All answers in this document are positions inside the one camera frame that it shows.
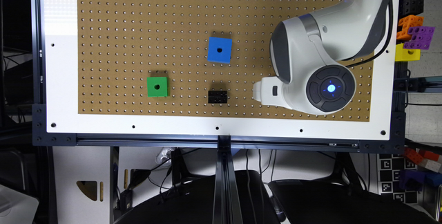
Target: white border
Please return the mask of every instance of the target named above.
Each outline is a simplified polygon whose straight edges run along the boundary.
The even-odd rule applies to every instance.
[[[275,120],[143,115],[78,114],[77,0],[43,0],[46,56],[47,131],[60,133],[138,133],[231,135],[293,138],[388,140],[395,56],[395,33],[390,51],[375,59],[369,122]],[[398,0],[393,0],[397,25]]]

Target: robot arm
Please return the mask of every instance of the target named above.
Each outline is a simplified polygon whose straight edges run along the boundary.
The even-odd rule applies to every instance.
[[[353,98],[356,80],[338,64],[370,54],[385,33],[389,0],[343,0],[280,22],[270,41],[276,77],[253,86],[262,104],[311,114],[334,113]]]

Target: blue cube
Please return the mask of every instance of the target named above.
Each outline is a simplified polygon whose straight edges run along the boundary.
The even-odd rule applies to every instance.
[[[232,53],[232,39],[209,37],[209,51],[207,60],[209,62],[230,63]]]

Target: green cube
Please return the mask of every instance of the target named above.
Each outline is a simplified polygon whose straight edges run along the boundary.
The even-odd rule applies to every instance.
[[[169,96],[169,90],[167,88],[167,77],[147,78],[147,97],[167,96]]]

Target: brown pegboard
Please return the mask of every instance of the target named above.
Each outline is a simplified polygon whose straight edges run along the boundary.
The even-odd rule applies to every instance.
[[[368,121],[372,63],[351,69],[356,94],[333,115],[252,99],[253,83],[274,76],[269,40],[276,25],[339,1],[78,0],[78,111]],[[209,37],[233,40],[230,64],[206,60]],[[147,97],[146,77],[154,76],[169,78],[169,97]],[[227,90],[228,104],[208,104],[213,89]]]

